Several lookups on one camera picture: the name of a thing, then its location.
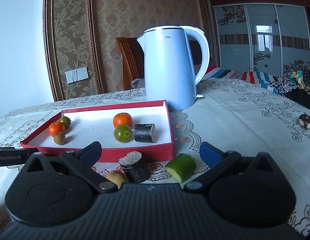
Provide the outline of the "dark sugarcane piece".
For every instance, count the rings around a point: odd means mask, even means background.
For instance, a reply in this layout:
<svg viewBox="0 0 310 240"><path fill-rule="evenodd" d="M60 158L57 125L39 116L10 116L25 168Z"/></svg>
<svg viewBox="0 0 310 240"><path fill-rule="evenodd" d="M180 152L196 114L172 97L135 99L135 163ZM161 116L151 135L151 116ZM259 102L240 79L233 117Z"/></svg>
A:
<svg viewBox="0 0 310 240"><path fill-rule="evenodd" d="M155 142L155 124L135 124L134 140L137 142Z"/></svg>
<svg viewBox="0 0 310 240"><path fill-rule="evenodd" d="M150 178L151 172L139 151L129 152L119 159L124 174L131 183L142 183Z"/></svg>

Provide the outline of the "green tomato with stem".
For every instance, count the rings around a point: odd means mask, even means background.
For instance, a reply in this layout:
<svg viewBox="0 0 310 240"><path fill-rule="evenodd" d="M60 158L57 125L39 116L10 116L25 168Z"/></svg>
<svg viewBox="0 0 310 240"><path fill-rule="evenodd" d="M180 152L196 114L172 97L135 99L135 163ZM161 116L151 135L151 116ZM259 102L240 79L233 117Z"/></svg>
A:
<svg viewBox="0 0 310 240"><path fill-rule="evenodd" d="M58 121L62 123L66 129L68 129L69 126L71 125L71 119L68 118L67 116L60 117Z"/></svg>

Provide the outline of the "small orange tangerine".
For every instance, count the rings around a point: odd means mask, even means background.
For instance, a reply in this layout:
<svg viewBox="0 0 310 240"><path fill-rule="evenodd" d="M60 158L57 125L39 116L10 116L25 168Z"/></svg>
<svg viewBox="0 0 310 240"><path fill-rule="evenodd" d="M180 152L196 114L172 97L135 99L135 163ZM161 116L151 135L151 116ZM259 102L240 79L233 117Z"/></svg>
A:
<svg viewBox="0 0 310 240"><path fill-rule="evenodd" d="M57 133L65 133L66 128L64 124L59 121L53 122L48 127L48 133L51 137L54 137Z"/></svg>

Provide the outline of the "large orange tangerine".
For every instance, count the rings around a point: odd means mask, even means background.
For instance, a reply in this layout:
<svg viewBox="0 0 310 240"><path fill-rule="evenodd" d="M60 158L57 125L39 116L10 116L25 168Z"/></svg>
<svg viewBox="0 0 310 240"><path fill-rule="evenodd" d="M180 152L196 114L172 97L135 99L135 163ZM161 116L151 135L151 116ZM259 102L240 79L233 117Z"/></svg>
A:
<svg viewBox="0 0 310 240"><path fill-rule="evenodd" d="M133 118L128 113L118 113L113 118L113 126L116 128L119 125L127 125L133 127Z"/></svg>

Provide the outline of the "small tan longan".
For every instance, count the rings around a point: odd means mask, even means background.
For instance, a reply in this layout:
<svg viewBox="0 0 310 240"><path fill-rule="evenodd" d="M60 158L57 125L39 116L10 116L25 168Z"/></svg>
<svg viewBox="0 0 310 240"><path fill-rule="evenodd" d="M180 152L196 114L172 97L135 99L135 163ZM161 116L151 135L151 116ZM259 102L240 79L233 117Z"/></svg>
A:
<svg viewBox="0 0 310 240"><path fill-rule="evenodd" d="M57 145L63 145L66 143L66 135L63 132L56 133L53 137L54 143Z"/></svg>

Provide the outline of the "green cucumber piece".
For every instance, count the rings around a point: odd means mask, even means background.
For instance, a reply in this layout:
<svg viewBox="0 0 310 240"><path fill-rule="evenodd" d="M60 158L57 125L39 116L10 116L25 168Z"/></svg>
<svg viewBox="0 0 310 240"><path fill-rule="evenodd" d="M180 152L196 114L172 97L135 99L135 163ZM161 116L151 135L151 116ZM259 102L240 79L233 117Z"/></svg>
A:
<svg viewBox="0 0 310 240"><path fill-rule="evenodd" d="M183 183L195 171L197 165L194 159L188 155L181 153L165 165L167 172L178 181Z"/></svg>

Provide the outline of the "white electric kettle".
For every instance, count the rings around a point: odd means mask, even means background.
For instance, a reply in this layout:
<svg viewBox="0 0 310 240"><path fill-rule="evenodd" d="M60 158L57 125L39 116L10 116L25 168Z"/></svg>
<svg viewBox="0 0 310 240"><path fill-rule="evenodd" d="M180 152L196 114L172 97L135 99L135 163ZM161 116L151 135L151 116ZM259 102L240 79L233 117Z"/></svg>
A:
<svg viewBox="0 0 310 240"><path fill-rule="evenodd" d="M201 48L197 73L189 38L194 38ZM187 25L164 25L145 30L137 41L144 52L146 100L166 100L170 111L191 107L197 98L197 85L210 62L205 33Z"/></svg>

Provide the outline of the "water chestnut at table edge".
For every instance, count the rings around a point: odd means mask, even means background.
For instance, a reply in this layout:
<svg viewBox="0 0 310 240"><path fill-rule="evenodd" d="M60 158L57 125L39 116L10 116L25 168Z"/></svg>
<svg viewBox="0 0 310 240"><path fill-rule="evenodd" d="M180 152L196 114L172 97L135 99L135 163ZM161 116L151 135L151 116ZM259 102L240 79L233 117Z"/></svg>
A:
<svg viewBox="0 0 310 240"><path fill-rule="evenodd" d="M310 116L307 114L301 114L297 119L297 123L305 129L310 129Z"/></svg>

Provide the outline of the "red shallow box tray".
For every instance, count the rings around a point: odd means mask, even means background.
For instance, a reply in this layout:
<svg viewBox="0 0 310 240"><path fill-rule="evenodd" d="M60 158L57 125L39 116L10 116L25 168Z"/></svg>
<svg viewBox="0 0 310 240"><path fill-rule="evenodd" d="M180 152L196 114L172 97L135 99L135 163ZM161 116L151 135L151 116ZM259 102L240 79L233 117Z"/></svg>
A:
<svg viewBox="0 0 310 240"><path fill-rule="evenodd" d="M154 142L126 143L114 138L113 118L118 113L128 113L134 124L154 124ZM62 116L71 119L66 130L66 143L55 144L48 127ZM63 110L34 130L23 141L23 148L37 148L42 153L59 155L66 150L79 151L94 141L102 146L100 162L116 163L131 151L139 151L148 162L168 161L174 157L173 134L167 103L144 101L117 105L84 107Z"/></svg>

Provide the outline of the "white wall switch panel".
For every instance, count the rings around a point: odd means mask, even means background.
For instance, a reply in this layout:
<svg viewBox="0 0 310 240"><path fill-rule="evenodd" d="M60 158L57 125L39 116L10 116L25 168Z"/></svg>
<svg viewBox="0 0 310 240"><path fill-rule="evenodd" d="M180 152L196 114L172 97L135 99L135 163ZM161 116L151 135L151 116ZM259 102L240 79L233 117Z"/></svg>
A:
<svg viewBox="0 0 310 240"><path fill-rule="evenodd" d="M68 70L65 72L67 84L82 81L89 78L87 67Z"/></svg>

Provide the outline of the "sliding glass wardrobe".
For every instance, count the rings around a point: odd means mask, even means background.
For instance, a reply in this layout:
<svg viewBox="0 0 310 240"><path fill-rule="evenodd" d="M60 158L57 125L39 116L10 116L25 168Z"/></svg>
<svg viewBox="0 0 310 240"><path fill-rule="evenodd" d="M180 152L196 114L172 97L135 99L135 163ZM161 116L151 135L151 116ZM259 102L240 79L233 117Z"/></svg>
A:
<svg viewBox="0 0 310 240"><path fill-rule="evenodd" d="M213 14L220 67L286 76L310 66L304 7L242 3L215 6Z"/></svg>

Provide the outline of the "patterned pillow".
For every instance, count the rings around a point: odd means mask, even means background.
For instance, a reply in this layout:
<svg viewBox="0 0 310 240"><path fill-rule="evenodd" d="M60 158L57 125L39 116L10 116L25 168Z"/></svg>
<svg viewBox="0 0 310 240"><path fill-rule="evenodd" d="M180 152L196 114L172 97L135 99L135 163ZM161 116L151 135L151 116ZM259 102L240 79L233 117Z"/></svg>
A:
<svg viewBox="0 0 310 240"><path fill-rule="evenodd" d="M131 87L133 89L144 88L145 87L145 80L144 79L135 79L131 82Z"/></svg>

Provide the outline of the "striped colourful bedding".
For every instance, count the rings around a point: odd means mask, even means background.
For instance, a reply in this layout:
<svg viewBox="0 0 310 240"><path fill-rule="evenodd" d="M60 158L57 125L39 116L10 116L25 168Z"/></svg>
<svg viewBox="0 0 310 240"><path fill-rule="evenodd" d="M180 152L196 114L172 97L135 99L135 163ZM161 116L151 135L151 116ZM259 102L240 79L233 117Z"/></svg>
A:
<svg viewBox="0 0 310 240"><path fill-rule="evenodd" d="M222 78L242 80L280 95L298 89L295 83L282 77L272 76L260 71L245 72L219 68L217 66L209 66L203 80Z"/></svg>

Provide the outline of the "dark clothes pile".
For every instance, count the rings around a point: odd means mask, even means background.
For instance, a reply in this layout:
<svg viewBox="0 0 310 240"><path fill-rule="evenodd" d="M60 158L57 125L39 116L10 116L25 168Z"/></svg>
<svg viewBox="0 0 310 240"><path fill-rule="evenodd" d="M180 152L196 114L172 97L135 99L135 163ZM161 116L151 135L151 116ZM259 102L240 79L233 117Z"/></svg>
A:
<svg viewBox="0 0 310 240"><path fill-rule="evenodd" d="M310 66L290 72L287 79L268 83L268 88L310 109Z"/></svg>

